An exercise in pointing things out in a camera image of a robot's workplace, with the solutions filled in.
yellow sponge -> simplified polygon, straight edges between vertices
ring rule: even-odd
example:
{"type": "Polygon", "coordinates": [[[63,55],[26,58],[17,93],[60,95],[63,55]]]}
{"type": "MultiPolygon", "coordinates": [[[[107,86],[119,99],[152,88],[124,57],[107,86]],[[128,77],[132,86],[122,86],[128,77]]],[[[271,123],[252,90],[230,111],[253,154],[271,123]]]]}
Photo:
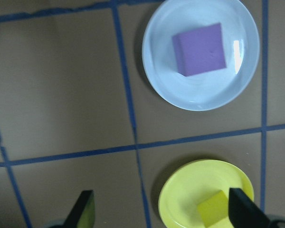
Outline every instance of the yellow sponge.
{"type": "Polygon", "coordinates": [[[219,191],[211,198],[198,205],[198,212],[204,222],[205,227],[210,227],[221,220],[229,222],[228,218],[228,198],[223,191],[219,191]]]}

